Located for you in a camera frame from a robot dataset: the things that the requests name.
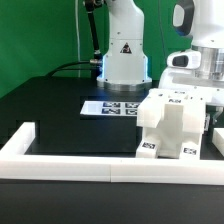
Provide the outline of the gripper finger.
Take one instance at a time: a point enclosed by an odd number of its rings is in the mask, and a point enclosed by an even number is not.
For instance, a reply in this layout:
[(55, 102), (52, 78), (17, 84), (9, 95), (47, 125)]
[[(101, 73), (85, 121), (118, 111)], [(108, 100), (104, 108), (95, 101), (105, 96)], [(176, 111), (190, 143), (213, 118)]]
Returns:
[(216, 124), (218, 121), (218, 117), (224, 112), (224, 107), (222, 106), (217, 106), (215, 108), (215, 113), (212, 116), (212, 123)]

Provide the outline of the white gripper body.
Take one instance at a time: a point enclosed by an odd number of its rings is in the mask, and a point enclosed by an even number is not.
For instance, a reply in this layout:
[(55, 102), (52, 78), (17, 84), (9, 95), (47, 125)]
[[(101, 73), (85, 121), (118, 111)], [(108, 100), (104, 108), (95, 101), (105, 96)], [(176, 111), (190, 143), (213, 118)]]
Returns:
[(193, 70), (167, 67), (160, 77), (159, 88), (193, 92), (203, 95), (207, 105), (224, 107), (224, 81), (196, 77)]

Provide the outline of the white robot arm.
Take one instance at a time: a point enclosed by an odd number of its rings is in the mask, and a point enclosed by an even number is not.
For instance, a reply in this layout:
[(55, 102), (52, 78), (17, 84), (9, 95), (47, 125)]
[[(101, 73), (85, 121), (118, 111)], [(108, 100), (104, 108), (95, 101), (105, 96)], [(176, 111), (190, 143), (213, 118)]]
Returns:
[[(97, 84), (117, 91), (135, 91), (152, 82), (143, 53), (144, 14), (133, 0), (106, 0), (109, 50), (103, 56)], [(191, 39), (191, 47), (167, 58), (159, 87), (199, 91), (218, 113), (224, 111), (224, 0), (178, 0), (173, 27)]]

